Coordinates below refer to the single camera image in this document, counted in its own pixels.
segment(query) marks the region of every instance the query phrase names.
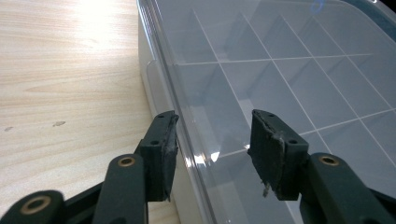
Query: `wooden table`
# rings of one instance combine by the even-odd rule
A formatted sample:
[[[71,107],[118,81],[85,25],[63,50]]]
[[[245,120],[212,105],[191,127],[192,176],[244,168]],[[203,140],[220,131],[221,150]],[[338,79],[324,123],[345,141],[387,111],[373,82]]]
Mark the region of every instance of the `wooden table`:
[[[151,123],[135,0],[0,1],[0,216],[19,198],[103,181]],[[151,223],[178,223],[151,203]]]

